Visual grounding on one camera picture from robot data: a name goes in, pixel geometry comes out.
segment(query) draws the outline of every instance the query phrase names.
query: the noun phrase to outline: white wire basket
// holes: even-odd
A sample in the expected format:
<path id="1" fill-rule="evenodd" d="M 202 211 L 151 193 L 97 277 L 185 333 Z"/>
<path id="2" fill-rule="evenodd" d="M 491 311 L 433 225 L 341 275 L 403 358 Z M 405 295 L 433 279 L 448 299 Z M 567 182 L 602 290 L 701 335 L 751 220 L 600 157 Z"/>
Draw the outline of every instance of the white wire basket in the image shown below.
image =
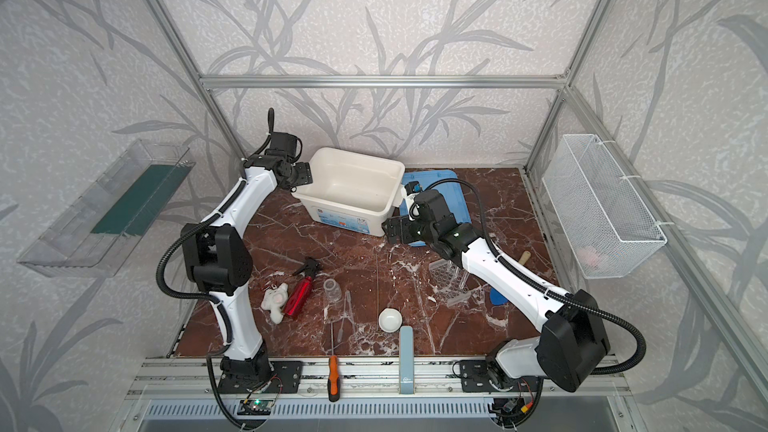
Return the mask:
<path id="1" fill-rule="evenodd" d="M 623 277 L 667 243 L 596 135 L 563 135 L 543 181 L 586 278 Z"/>

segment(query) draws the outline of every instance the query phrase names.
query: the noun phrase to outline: clear acrylic shelf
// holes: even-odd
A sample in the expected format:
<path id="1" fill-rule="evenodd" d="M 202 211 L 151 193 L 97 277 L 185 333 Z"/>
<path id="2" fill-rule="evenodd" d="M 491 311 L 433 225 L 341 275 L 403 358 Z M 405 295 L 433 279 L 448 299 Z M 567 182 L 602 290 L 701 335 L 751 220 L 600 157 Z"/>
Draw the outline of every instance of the clear acrylic shelf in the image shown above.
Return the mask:
<path id="1" fill-rule="evenodd" d="M 136 140 L 18 259 L 48 277 L 113 277 L 194 166 Z"/>

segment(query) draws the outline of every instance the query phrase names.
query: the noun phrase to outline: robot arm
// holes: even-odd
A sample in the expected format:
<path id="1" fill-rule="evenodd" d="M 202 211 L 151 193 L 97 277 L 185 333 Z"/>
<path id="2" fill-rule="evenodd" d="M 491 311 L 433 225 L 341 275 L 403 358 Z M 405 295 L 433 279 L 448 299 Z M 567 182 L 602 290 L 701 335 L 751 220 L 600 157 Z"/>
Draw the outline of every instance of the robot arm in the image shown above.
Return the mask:
<path id="1" fill-rule="evenodd" d="M 441 257 L 493 286 L 542 333 L 536 338 L 502 342 L 488 354 L 488 374 L 494 386 L 507 389 L 515 379 L 538 376 L 550 377 L 564 390 L 576 391 L 609 352 L 608 337 L 600 318 L 562 304 L 548 294 L 569 296 L 593 308 L 597 308 L 596 301 L 584 291 L 571 296 L 508 255 L 499 255 L 520 275 L 541 285 L 534 288 L 500 263 L 482 231 L 456 223 L 440 192 L 428 189 L 414 193 L 414 189 L 412 184 L 406 186 L 414 203 L 408 207 L 408 216 L 390 218 L 384 226 L 390 243 L 423 240 Z"/>
<path id="2" fill-rule="evenodd" d="M 182 245 L 188 279 L 201 292 L 219 299 L 230 322 L 228 334 L 219 305 L 214 306 L 222 337 L 230 340 L 222 370 L 259 384 L 269 379 L 271 369 L 248 296 L 254 261 L 242 237 L 256 210 L 275 188 L 291 190 L 312 183 L 309 164 L 296 161 L 299 139 L 272 132 L 273 114 L 270 110 L 270 138 L 265 142 L 270 148 L 244 161 L 242 177 L 204 222 L 216 214 L 219 217 Z M 182 235 L 195 227 L 197 224 L 188 224 Z"/>

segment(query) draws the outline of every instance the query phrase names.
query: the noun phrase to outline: red spray bottle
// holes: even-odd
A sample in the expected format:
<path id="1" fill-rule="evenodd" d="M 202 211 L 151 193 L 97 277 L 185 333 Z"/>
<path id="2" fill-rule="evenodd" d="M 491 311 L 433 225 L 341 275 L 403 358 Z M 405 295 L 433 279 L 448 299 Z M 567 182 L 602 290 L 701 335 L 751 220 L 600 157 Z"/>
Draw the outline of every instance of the red spray bottle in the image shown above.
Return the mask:
<path id="1" fill-rule="evenodd" d="M 299 312 L 301 312 L 304 302 L 306 302 L 312 293 L 312 281 L 315 279 L 315 275 L 317 275 L 317 271 L 319 270 L 322 270 L 320 263 L 314 258 L 307 258 L 304 265 L 293 273 L 293 275 L 304 274 L 304 278 L 296 284 L 293 293 L 288 297 L 288 301 L 283 307 L 283 313 L 285 315 L 295 318 Z"/>

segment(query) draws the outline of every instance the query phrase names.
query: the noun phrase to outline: aluminum frame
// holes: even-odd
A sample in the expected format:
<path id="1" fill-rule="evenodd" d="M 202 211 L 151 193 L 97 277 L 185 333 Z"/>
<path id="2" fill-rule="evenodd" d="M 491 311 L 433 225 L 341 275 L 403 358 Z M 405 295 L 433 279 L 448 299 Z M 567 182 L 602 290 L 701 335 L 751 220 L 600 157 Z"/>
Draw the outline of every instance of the aluminum frame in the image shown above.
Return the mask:
<path id="1" fill-rule="evenodd" d="M 647 432 L 634 397 L 609 397 L 608 406 L 616 420 L 618 432 Z"/>
<path id="2" fill-rule="evenodd" d="M 483 356 L 417 356 L 414 359 L 415 393 L 399 393 L 399 358 L 398 357 L 339 357 L 344 398 L 381 399 L 397 398 L 413 400 L 415 403 L 425 398 L 506 398 L 516 396 L 516 392 L 477 392 L 462 391 L 461 378 L 454 375 L 453 364 L 456 360 L 482 360 Z M 274 358 L 279 360 L 301 360 L 302 378 L 299 393 L 291 395 L 292 401 L 311 404 L 317 398 L 326 396 L 328 380 L 328 357 L 292 357 Z M 219 369 L 220 358 L 214 359 L 214 368 Z M 615 356 L 606 356 L 601 366 L 616 365 Z M 623 375 L 595 375 L 588 377 L 574 393 L 557 387 L 549 379 L 544 381 L 542 395 L 546 397 L 606 397 L 622 404 L 632 401 L 629 384 Z M 226 400 L 238 400 L 247 396 L 242 394 L 227 395 Z M 260 398 L 274 399 L 274 394 L 260 394 Z M 110 432 L 138 431 L 153 400 L 213 399 L 204 358 L 147 359 L 140 367 L 136 379 L 129 387 Z"/>
<path id="3" fill-rule="evenodd" d="M 624 151 L 616 142 L 613 142 L 613 137 L 581 93 L 570 86 L 565 87 L 563 91 L 565 102 L 571 106 L 581 125 L 588 132 L 605 141 L 605 146 L 626 175 L 638 176 L 637 169 L 634 168 Z M 672 217 L 669 216 L 642 178 L 634 179 L 634 187 L 650 213 L 658 221 L 673 222 Z M 667 257 L 677 273 L 680 274 L 680 278 L 683 279 L 683 283 L 686 284 L 691 295 L 704 310 L 706 317 L 720 332 L 726 348 L 744 371 L 744 375 L 753 385 L 757 395 L 768 407 L 768 351 L 764 349 L 752 329 L 744 322 L 741 313 L 702 263 L 683 232 L 674 225 L 662 225 L 661 227 L 664 227 L 667 235 L 667 246 L 664 248 Z"/>
<path id="4" fill-rule="evenodd" d="M 224 134 L 226 143 L 229 144 L 229 146 L 232 148 L 232 151 L 238 154 L 240 157 L 246 157 L 247 155 L 245 153 L 245 149 L 243 148 L 243 145 L 240 144 L 240 140 L 238 140 L 237 136 L 234 134 L 229 121 L 226 120 L 224 113 L 221 111 L 214 98 L 200 83 L 200 72 L 197 69 L 197 65 L 195 65 L 189 48 L 182 41 L 181 34 L 170 18 L 170 14 L 168 14 L 168 10 L 165 8 L 163 1 L 143 1 L 149 9 L 150 14 L 152 14 L 155 22 L 158 23 L 158 26 L 163 32 L 163 35 L 165 35 L 166 40 L 168 40 L 170 48 L 176 53 L 176 56 L 181 63 L 181 67 L 187 74 L 187 78 L 191 82 L 192 87 L 197 92 L 197 95 L 200 97 L 200 100 L 203 102 L 203 104 L 205 104 L 206 109 L 208 109 L 208 113 L 214 120 L 216 126 L 219 128 L 219 130 L 221 130 L 221 133 Z"/>
<path id="5" fill-rule="evenodd" d="M 605 25 L 605 21 L 608 18 L 610 10 L 613 8 L 615 3 L 616 0 L 598 0 L 598 2 L 594 5 L 594 10 L 592 11 L 592 15 L 589 18 L 589 22 L 587 22 L 587 26 L 584 28 L 584 33 L 581 34 L 581 39 L 576 46 L 576 51 L 574 52 L 574 56 L 571 59 L 571 63 L 565 70 L 564 76 L 566 81 L 564 87 L 573 84 L 576 75 L 581 70 L 582 65 L 586 61 L 587 55 L 589 54 L 589 51 L 592 48 L 594 42 L 597 40 L 600 31 Z M 528 156 L 528 161 L 525 163 L 526 170 L 529 170 L 533 167 L 536 158 L 538 158 L 539 153 L 541 153 L 544 140 L 547 138 L 547 136 L 549 136 L 549 133 L 554 127 L 554 124 L 560 118 L 560 111 L 562 109 L 563 102 L 564 98 L 562 97 L 562 90 L 558 90 L 558 96 L 552 103 L 549 114 L 547 114 L 547 119 L 544 120 L 542 129 L 538 133 L 536 142 L 534 142 L 534 147 L 531 150 L 531 154 Z"/>
<path id="6" fill-rule="evenodd" d="M 558 89 L 565 76 L 202 76 L 207 89 Z"/>
<path id="7" fill-rule="evenodd" d="M 547 222 L 547 216 L 544 214 L 542 204 L 538 201 L 536 189 L 533 187 L 533 181 L 528 177 L 528 174 L 523 168 L 520 168 L 520 177 L 523 180 L 528 199 L 533 206 L 533 216 L 536 218 L 538 228 L 542 231 L 542 235 L 544 236 L 544 246 L 547 248 L 550 260 L 552 260 L 552 268 L 554 269 L 555 275 L 558 277 L 558 283 L 565 290 L 575 293 L 576 287 L 571 280 L 571 276 L 568 274 L 568 267 L 565 266 L 565 260 L 563 260 L 563 256 L 560 253 L 558 246 L 552 239 L 552 230 Z"/>

